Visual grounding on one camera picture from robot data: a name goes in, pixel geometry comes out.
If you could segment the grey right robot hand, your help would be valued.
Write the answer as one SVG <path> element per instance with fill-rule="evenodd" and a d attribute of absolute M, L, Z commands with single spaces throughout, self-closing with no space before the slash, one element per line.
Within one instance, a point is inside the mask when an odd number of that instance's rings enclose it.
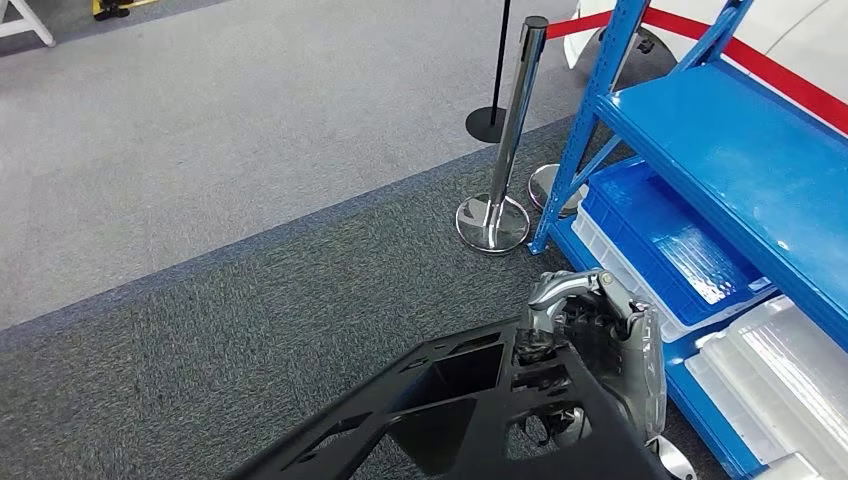
<path fill-rule="evenodd" d="M 654 307 L 604 269 L 544 272 L 530 289 L 514 352 L 521 365 L 572 347 L 651 445 L 666 420 L 662 341 Z"/>

